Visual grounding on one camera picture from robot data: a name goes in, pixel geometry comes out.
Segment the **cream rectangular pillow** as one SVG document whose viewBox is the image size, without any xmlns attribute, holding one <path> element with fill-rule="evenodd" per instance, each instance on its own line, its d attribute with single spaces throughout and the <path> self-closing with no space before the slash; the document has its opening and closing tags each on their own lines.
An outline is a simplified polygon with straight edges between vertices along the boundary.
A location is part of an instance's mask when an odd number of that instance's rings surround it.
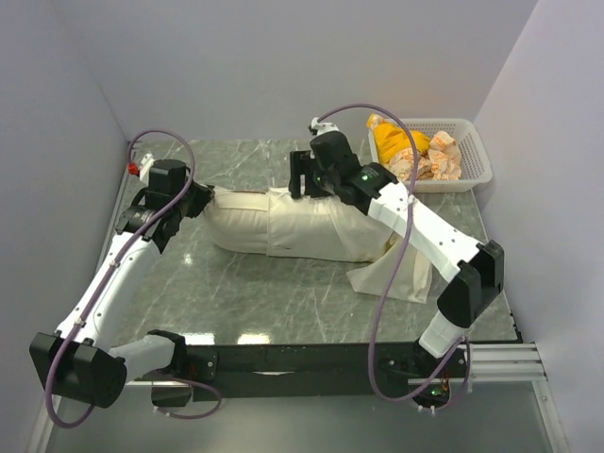
<svg viewBox="0 0 604 453">
<path fill-rule="evenodd" d="M 212 242 L 231 252 L 266 255 L 269 198 L 267 193 L 214 188 L 202 212 Z"/>
</svg>

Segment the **cream satin pillowcase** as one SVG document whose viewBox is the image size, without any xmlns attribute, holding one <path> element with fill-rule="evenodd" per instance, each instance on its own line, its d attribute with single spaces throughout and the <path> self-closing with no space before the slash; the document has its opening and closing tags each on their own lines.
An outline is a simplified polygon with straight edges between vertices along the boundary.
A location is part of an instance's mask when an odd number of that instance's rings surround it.
<svg viewBox="0 0 604 453">
<path fill-rule="evenodd" d="M 337 197 L 293 199 L 285 189 L 268 192 L 268 249 L 273 257 L 353 262 L 346 273 L 353 290 L 381 295 L 390 278 L 391 298 L 427 302 L 432 266 L 409 246 L 397 270 L 402 237 Z"/>
</svg>

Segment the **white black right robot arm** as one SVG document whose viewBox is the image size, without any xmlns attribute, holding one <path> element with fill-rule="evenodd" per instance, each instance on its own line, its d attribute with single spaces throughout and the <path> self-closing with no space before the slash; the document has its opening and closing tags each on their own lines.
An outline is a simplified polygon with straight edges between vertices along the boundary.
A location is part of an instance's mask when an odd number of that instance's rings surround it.
<svg viewBox="0 0 604 453">
<path fill-rule="evenodd" d="M 447 365 L 446 352 L 502 292 L 503 248 L 458 231 L 381 164 L 362 165 L 340 131 L 317 135 L 310 149 L 291 152 L 289 191 L 295 199 L 338 197 L 401 235 L 434 265 L 447 285 L 419 337 L 414 365 L 424 376 L 438 375 Z"/>
</svg>

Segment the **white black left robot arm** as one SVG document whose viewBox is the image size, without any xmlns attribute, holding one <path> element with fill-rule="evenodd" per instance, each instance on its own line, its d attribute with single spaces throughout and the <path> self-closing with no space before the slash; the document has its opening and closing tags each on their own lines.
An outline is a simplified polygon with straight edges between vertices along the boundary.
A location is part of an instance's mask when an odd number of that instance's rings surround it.
<svg viewBox="0 0 604 453">
<path fill-rule="evenodd" d="M 139 177 L 144 186 L 120 217 L 89 288 L 54 333 L 39 333 L 30 344 L 38 377 L 51 395 L 107 408 L 131 380 L 153 371 L 176 379 L 190 369 L 179 334 L 151 330 L 130 344 L 113 341 L 145 275 L 181 222 L 202 212 L 213 190 L 193 182 L 187 164 L 176 159 L 146 156 Z"/>
</svg>

